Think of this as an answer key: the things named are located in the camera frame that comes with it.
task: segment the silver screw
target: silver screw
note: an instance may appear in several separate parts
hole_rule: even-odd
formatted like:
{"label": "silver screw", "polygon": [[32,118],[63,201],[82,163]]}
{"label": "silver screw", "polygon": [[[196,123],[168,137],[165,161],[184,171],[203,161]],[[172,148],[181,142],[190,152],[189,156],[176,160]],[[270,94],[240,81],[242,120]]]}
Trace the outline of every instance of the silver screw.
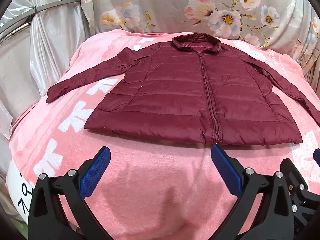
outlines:
{"label": "silver screw", "polygon": [[252,168],[246,168],[246,169],[245,169],[245,172],[246,172],[247,174],[249,174],[249,175],[254,174],[254,170],[253,170]]}
{"label": "silver screw", "polygon": [[277,171],[277,172],[276,172],[276,176],[277,176],[278,178],[282,178],[282,177],[283,177],[283,173],[282,173],[281,171]]}
{"label": "silver screw", "polygon": [[295,213],[297,211],[298,207],[296,205],[292,205],[292,212]]}
{"label": "silver screw", "polygon": [[39,179],[45,179],[45,177],[46,177],[46,174],[42,173],[42,174],[40,174]]}
{"label": "silver screw", "polygon": [[77,173],[76,170],[70,170],[70,171],[68,171],[68,176],[72,177],[72,176],[74,176],[76,173]]}

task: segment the maroon puffer jacket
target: maroon puffer jacket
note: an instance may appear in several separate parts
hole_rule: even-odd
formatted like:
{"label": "maroon puffer jacket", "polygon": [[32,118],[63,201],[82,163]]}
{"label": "maroon puffer jacket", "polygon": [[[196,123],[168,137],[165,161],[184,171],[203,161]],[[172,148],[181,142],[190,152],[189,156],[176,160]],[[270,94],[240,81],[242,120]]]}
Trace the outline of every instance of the maroon puffer jacket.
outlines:
{"label": "maroon puffer jacket", "polygon": [[78,87],[125,73],[84,128],[100,133],[207,145],[301,143],[287,107],[272,85],[320,112],[267,64],[203,33],[175,37],[116,57],[48,90],[47,103]]}

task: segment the floral curtain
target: floral curtain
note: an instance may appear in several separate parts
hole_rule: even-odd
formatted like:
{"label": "floral curtain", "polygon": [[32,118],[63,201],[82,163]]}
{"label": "floral curtain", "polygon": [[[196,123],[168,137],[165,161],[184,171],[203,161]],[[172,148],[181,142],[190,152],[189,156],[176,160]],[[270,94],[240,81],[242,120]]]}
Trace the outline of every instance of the floral curtain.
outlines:
{"label": "floral curtain", "polygon": [[82,0],[82,7],[91,34],[121,28],[239,39],[288,54],[318,84],[320,21],[308,0]]}

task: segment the pink blanket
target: pink blanket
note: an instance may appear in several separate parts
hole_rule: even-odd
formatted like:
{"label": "pink blanket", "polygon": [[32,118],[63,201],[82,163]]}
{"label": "pink blanket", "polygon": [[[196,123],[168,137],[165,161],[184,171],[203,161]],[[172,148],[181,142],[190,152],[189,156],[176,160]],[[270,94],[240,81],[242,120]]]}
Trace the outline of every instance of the pink blanket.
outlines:
{"label": "pink blanket", "polygon": [[[61,80],[114,57],[124,47],[138,50],[183,34],[186,33],[135,34],[123,30],[97,34],[79,47]],[[300,66],[288,55],[262,51],[243,41],[221,41],[269,64],[320,110],[320,100],[304,80]],[[104,136],[83,129],[93,109],[123,77],[110,77],[81,87],[49,105],[45,96],[29,108],[16,122],[10,140],[17,167],[34,185],[39,174],[63,175],[107,146],[112,154],[111,163],[86,202],[113,238],[208,239],[235,202],[211,161],[210,148]],[[244,167],[269,175],[279,170],[284,158],[291,158],[309,184],[309,190],[319,194],[320,168],[312,155],[320,142],[320,129],[298,103],[278,89],[273,90],[295,119],[303,143],[227,147],[226,152]],[[65,211],[76,224],[66,205]],[[254,212],[243,230],[248,229],[253,217]]]}

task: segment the blue gripper pad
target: blue gripper pad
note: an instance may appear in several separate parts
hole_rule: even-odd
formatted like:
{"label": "blue gripper pad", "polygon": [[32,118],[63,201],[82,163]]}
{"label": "blue gripper pad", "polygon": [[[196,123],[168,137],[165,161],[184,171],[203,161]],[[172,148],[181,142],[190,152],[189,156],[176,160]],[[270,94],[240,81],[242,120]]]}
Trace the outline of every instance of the blue gripper pad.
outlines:
{"label": "blue gripper pad", "polygon": [[240,198],[242,196],[242,178],[228,160],[229,157],[215,145],[211,149],[211,158],[229,192]]}
{"label": "blue gripper pad", "polygon": [[79,182],[79,195],[82,199],[92,195],[103,173],[108,167],[110,160],[110,149],[107,147],[101,149],[99,156],[95,157],[95,160]]}
{"label": "blue gripper pad", "polygon": [[316,163],[320,167],[320,149],[319,148],[314,151],[313,159],[316,161]]}

